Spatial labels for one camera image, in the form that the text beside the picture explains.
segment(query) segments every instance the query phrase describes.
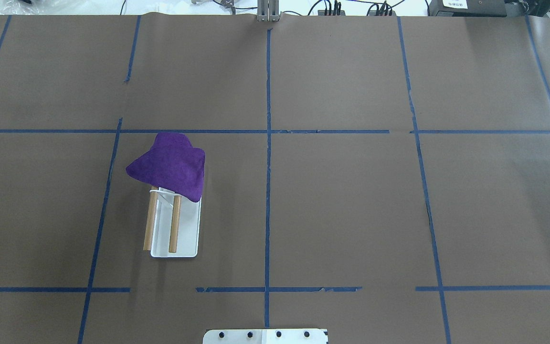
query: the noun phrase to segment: white label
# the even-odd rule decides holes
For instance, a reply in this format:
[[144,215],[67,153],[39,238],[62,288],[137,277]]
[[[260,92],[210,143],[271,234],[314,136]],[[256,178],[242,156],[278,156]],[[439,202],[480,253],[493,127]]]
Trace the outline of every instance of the white label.
[[451,7],[452,9],[468,9],[468,4],[465,0],[443,0],[443,6]]

